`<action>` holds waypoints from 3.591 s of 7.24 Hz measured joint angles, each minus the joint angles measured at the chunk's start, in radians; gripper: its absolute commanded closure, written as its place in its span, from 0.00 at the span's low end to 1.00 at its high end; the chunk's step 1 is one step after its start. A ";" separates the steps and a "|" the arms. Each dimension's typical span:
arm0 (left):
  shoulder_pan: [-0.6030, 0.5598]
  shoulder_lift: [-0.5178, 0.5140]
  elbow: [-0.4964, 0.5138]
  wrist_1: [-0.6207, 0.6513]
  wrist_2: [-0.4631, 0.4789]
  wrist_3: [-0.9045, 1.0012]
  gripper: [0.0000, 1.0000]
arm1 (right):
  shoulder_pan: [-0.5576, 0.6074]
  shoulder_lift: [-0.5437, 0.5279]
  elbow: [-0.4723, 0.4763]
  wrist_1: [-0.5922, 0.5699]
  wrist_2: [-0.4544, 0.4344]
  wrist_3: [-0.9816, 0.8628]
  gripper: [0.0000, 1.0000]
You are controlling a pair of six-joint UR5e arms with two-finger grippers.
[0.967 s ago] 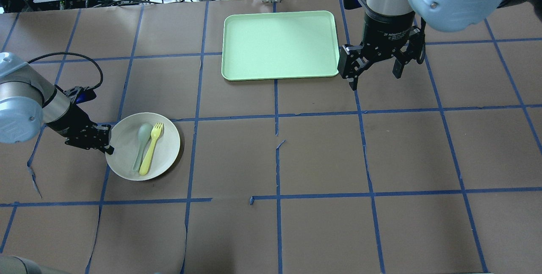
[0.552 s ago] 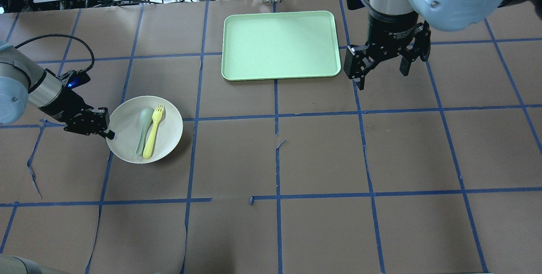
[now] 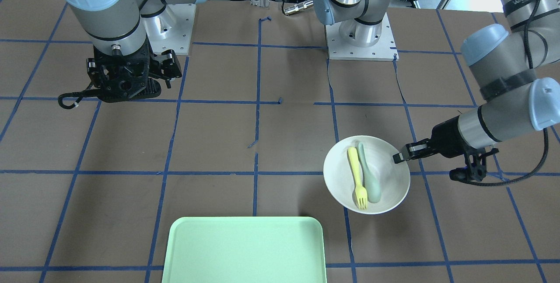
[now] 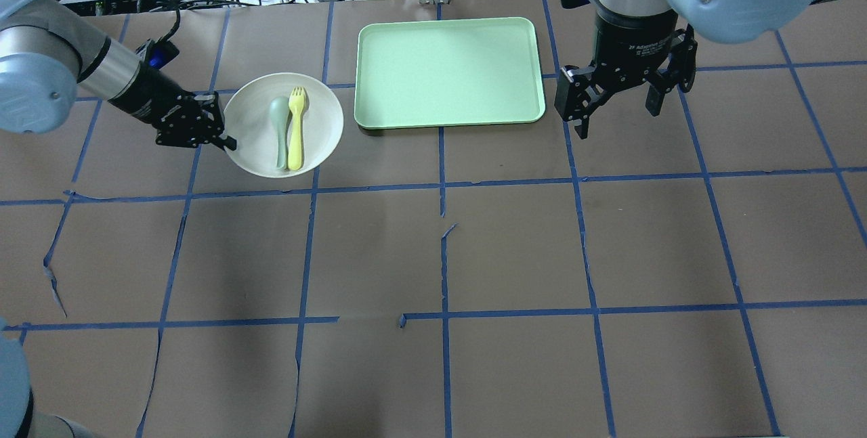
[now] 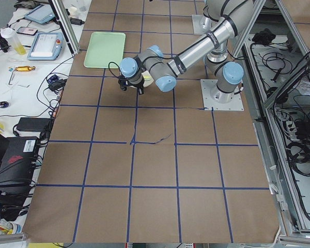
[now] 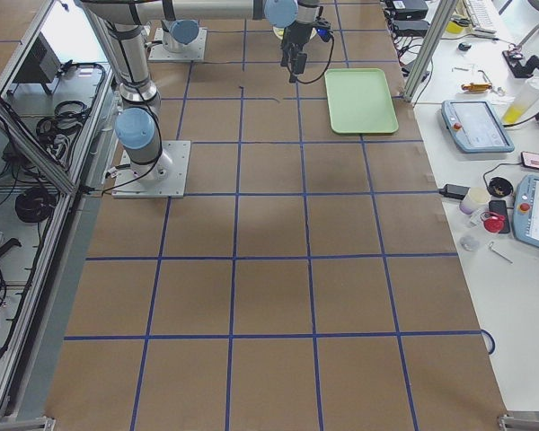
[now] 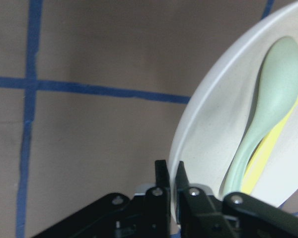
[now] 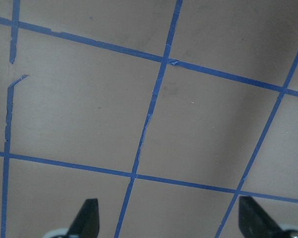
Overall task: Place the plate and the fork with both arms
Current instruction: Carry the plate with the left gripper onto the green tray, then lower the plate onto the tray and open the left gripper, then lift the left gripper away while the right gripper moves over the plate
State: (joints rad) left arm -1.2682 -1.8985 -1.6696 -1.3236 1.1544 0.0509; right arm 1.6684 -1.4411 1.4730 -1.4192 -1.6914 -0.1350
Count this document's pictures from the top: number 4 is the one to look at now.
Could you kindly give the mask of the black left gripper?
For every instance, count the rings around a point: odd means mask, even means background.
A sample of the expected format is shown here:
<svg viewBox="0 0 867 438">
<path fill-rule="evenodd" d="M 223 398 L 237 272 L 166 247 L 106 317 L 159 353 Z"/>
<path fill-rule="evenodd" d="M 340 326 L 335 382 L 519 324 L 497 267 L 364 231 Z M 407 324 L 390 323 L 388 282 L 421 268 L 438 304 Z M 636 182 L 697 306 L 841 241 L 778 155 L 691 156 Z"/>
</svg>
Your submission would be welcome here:
<svg viewBox="0 0 867 438">
<path fill-rule="evenodd" d="M 163 147 L 197 148 L 211 144 L 236 150 L 236 139 L 225 133 L 219 94 L 197 93 L 174 83 L 152 84 L 144 89 L 140 117 L 155 127 L 155 142 Z"/>
</svg>

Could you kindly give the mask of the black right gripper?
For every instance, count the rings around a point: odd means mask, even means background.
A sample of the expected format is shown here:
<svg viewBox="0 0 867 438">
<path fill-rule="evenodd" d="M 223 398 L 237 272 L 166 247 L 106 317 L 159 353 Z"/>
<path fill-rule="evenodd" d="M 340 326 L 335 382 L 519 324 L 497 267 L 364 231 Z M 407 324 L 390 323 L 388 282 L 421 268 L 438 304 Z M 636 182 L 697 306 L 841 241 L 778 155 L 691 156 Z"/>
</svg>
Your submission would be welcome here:
<svg viewBox="0 0 867 438">
<path fill-rule="evenodd" d="M 696 31 L 692 25 L 675 31 L 678 18 L 675 10 L 652 16 L 595 12 L 591 67 L 561 67 L 555 88 L 555 111 L 580 139 L 587 139 L 589 117 L 605 102 L 603 87 L 635 87 L 647 77 L 645 106 L 653 117 L 662 112 L 667 93 L 676 87 L 682 93 L 691 91 L 697 71 Z M 659 71 L 666 59 L 668 66 Z"/>
</svg>

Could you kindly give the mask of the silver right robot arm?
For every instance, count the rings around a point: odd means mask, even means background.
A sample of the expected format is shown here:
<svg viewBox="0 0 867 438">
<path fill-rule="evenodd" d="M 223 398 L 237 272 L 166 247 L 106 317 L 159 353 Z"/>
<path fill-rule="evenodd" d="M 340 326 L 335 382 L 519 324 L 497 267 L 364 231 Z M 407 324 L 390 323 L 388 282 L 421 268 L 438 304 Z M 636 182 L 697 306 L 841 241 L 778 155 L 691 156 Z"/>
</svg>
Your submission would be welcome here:
<svg viewBox="0 0 867 438">
<path fill-rule="evenodd" d="M 595 39 L 589 65 L 560 68 L 554 106 L 581 139 L 589 119 L 617 93 L 648 86 L 646 109 L 659 115 L 665 97 L 688 93 L 697 72 L 698 37 L 720 44 L 752 42 L 792 22 L 812 4 L 836 0 L 560 0 L 590 5 Z"/>
</svg>

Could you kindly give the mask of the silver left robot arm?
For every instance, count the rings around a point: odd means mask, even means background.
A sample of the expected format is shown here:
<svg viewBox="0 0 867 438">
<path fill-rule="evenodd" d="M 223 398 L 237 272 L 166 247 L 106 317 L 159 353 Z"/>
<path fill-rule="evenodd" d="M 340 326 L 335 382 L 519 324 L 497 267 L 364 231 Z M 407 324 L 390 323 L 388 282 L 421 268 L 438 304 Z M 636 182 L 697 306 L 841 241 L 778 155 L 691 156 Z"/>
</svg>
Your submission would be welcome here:
<svg viewBox="0 0 867 438">
<path fill-rule="evenodd" d="M 1 127 L 62 126 L 83 87 L 156 129 L 164 147 L 233 151 L 216 93 L 197 95 L 57 0 L 1 0 Z"/>
</svg>

